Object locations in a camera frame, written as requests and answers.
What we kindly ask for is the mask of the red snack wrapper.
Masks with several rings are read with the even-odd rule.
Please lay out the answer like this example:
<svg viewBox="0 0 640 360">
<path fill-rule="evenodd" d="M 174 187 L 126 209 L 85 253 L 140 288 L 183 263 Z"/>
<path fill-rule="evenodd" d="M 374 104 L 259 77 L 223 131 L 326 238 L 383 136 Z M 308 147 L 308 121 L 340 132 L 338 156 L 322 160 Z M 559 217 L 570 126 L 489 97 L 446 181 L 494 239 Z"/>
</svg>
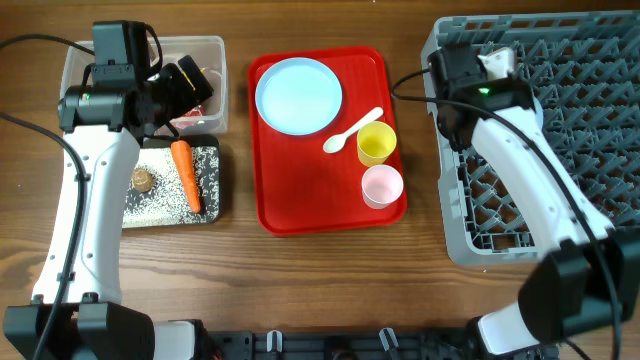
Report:
<svg viewBox="0 0 640 360">
<path fill-rule="evenodd" d="M 198 105 L 181 117 L 173 119 L 171 124 L 178 129 L 185 129 L 187 127 L 194 126 L 202 116 L 203 107 Z"/>
</svg>

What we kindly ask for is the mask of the orange carrot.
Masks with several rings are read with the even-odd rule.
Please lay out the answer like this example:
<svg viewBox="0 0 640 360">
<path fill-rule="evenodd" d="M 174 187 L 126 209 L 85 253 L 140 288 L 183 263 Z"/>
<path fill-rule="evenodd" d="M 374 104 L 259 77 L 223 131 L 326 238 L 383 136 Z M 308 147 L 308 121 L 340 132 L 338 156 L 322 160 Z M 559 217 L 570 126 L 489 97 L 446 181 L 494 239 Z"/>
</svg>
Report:
<svg viewBox="0 0 640 360">
<path fill-rule="evenodd" d="M 192 149 L 184 140 L 173 142 L 170 149 L 190 209 L 193 213 L 200 213 L 201 201 L 194 170 Z"/>
</svg>

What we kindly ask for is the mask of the brown food lump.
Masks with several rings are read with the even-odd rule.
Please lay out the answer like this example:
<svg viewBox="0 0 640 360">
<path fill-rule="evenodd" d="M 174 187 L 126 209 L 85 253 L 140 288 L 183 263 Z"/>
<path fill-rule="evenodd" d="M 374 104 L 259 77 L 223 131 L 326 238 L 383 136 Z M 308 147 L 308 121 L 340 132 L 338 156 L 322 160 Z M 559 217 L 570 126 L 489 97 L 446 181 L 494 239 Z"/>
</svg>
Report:
<svg viewBox="0 0 640 360">
<path fill-rule="evenodd" d="M 150 172 L 143 168 L 136 168 L 131 177 L 131 184 L 135 190 L 146 193 L 153 188 L 155 182 Z"/>
</svg>

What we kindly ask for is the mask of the light blue plate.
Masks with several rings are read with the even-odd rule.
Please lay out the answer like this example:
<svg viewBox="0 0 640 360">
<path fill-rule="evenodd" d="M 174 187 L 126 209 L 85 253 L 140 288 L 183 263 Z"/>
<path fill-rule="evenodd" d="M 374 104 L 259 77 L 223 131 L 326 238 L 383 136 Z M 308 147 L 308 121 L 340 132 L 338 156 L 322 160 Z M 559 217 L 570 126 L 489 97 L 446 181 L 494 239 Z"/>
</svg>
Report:
<svg viewBox="0 0 640 360">
<path fill-rule="evenodd" d="M 269 127 L 292 136 L 323 130 L 338 115 L 342 101 L 337 75 L 324 63 L 305 57 L 270 66 L 258 81 L 254 100 Z"/>
</svg>

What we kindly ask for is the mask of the white plastic spoon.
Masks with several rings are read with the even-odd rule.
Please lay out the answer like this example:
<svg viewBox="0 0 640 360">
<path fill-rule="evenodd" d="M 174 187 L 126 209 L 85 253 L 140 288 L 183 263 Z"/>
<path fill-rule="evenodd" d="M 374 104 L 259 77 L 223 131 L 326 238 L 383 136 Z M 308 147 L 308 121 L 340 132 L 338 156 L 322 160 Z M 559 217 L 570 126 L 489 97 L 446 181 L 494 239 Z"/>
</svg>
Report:
<svg viewBox="0 0 640 360">
<path fill-rule="evenodd" d="M 339 152 L 346 144 L 347 139 L 363 128 L 365 125 L 379 119 L 384 114 L 382 107 L 374 107 L 357 122 L 355 122 L 349 129 L 343 133 L 331 136 L 323 144 L 323 151 L 328 154 L 334 154 Z"/>
</svg>

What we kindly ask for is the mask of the yellow plastic cup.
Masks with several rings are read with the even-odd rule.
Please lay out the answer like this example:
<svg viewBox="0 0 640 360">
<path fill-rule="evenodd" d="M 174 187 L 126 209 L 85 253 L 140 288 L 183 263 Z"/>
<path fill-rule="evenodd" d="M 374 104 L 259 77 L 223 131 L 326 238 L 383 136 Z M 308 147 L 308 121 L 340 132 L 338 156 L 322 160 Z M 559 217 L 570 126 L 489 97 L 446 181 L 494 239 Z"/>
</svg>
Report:
<svg viewBox="0 0 640 360">
<path fill-rule="evenodd" d="M 367 167 L 383 164 L 397 145 L 395 130 L 385 122 L 373 121 L 357 132 L 359 161 Z"/>
</svg>

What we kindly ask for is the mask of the pink plastic cup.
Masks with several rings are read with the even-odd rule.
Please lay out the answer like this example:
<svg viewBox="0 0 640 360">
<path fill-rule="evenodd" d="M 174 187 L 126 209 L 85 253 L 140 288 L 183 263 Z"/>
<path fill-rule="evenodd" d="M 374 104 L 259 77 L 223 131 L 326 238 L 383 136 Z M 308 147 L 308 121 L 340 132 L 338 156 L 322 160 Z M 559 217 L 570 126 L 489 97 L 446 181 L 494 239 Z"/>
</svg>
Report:
<svg viewBox="0 0 640 360">
<path fill-rule="evenodd" d="M 397 201 L 404 191 L 402 175 L 389 165 L 367 169 L 361 179 L 362 196 L 372 209 L 383 209 Z"/>
</svg>

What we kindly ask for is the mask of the blue bowl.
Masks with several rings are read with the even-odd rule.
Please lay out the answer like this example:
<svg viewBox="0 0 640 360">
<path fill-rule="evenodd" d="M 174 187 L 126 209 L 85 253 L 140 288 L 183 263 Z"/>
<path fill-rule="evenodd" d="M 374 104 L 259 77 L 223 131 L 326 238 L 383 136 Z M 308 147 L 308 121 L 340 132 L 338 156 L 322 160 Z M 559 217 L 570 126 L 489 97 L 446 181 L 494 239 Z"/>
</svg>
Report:
<svg viewBox="0 0 640 360">
<path fill-rule="evenodd" d="M 536 97 L 533 97 L 533 105 L 536 125 L 539 129 L 542 129 L 544 125 L 544 113 L 541 103 Z"/>
</svg>

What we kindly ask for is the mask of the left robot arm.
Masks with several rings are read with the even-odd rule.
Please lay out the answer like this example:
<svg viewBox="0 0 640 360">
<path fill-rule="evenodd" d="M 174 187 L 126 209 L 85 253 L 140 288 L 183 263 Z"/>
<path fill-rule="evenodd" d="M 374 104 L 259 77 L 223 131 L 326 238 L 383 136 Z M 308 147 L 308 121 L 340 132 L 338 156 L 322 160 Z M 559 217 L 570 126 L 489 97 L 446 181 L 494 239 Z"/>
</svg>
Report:
<svg viewBox="0 0 640 360">
<path fill-rule="evenodd" d="M 59 105 L 66 170 L 56 225 L 29 304 L 6 310 L 6 338 L 27 359 L 208 359 L 198 320 L 154 322 L 121 303 L 125 197 L 145 137 L 208 99 L 190 57 L 152 77 L 146 63 L 89 65 Z"/>
</svg>

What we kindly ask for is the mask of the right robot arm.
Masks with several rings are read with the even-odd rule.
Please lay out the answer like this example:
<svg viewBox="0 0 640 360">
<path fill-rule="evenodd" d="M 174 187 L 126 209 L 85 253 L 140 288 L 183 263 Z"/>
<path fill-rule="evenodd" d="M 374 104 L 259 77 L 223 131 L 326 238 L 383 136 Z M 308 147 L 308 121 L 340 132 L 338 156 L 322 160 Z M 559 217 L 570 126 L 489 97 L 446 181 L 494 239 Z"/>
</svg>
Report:
<svg viewBox="0 0 640 360">
<path fill-rule="evenodd" d="M 477 320 L 483 350 L 512 355 L 610 325 L 619 357 L 639 294 L 638 236 L 616 231 L 572 180 L 541 133 L 527 83 L 471 77 L 439 86 L 437 99 L 439 130 L 494 169 L 540 258 L 513 304 Z"/>
</svg>

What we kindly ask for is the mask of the grey dishwasher rack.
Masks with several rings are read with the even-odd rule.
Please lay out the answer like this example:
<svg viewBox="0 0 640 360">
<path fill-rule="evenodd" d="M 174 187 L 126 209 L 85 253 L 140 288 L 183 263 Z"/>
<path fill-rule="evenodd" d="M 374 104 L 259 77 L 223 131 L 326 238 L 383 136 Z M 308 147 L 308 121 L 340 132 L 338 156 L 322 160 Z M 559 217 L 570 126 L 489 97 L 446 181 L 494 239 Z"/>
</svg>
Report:
<svg viewBox="0 0 640 360">
<path fill-rule="evenodd" d="M 586 197 L 622 231 L 639 228 L 639 15 L 635 11 L 439 19 L 422 56 L 468 43 L 503 47 L 543 109 L 543 134 Z M 461 266 L 530 262 L 534 241 L 491 166 L 438 139 L 450 259 Z"/>
</svg>

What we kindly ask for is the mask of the clear plastic bin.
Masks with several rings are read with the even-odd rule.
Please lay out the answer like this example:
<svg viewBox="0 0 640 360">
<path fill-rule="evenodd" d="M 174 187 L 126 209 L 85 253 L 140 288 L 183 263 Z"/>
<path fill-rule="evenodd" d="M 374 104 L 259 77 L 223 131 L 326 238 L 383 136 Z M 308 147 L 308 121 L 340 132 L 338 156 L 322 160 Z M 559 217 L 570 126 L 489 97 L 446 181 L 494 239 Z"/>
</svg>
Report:
<svg viewBox="0 0 640 360">
<path fill-rule="evenodd" d="M 213 95 L 201 106 L 203 116 L 191 127 L 177 129 L 180 135 L 219 134 L 228 130 L 229 76 L 225 44 L 219 36 L 159 37 L 163 51 L 163 63 L 175 63 L 190 55 L 213 87 Z M 94 56 L 69 47 L 62 72 L 59 98 L 66 90 L 80 85 L 86 65 L 94 62 Z"/>
</svg>

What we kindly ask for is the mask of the red plastic tray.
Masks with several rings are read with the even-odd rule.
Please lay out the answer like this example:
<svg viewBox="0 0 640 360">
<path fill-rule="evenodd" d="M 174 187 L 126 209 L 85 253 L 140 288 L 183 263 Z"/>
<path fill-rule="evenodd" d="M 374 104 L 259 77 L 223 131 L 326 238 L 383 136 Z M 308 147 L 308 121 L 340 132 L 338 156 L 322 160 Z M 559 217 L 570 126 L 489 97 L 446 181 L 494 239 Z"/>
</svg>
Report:
<svg viewBox="0 0 640 360">
<path fill-rule="evenodd" d="M 265 71 L 293 57 L 324 63 L 342 86 L 338 115 L 311 135 L 275 131 L 261 118 L 254 102 L 256 86 Z M 385 62 L 377 50 L 351 46 L 263 55 L 251 64 L 248 84 L 257 216 L 267 231 L 286 236 L 382 226 L 404 215 L 405 195 L 383 209 L 365 204 L 361 179 L 367 168 L 358 159 L 354 137 L 335 154 L 322 149 L 329 137 L 346 131 L 374 107 L 384 110 L 381 122 L 396 125 Z"/>
</svg>

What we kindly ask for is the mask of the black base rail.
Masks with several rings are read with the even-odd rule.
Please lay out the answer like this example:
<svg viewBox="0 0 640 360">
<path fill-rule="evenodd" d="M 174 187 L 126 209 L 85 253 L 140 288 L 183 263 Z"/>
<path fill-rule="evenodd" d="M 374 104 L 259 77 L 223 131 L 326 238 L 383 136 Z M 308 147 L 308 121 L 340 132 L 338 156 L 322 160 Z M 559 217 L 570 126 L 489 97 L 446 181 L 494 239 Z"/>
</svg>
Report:
<svg viewBox="0 0 640 360">
<path fill-rule="evenodd" d="M 481 359 L 479 346 L 461 328 L 398 333 L 390 327 L 369 333 L 209 332 L 195 321 L 155 325 L 147 359 L 331 360 Z"/>
</svg>

